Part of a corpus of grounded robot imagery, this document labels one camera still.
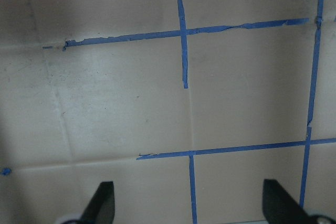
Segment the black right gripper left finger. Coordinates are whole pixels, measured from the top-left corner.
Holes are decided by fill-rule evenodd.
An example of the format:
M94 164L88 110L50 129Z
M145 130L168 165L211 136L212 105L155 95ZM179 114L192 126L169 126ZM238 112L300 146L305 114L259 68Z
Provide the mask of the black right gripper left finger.
M113 223L115 217L114 184L101 182L80 221L84 223Z

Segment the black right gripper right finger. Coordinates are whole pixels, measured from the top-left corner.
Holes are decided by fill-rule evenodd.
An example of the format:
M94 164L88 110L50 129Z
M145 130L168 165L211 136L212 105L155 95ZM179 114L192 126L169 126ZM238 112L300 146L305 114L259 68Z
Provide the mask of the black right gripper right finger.
M262 189L263 215L270 224L318 223L308 215L275 179L265 179Z

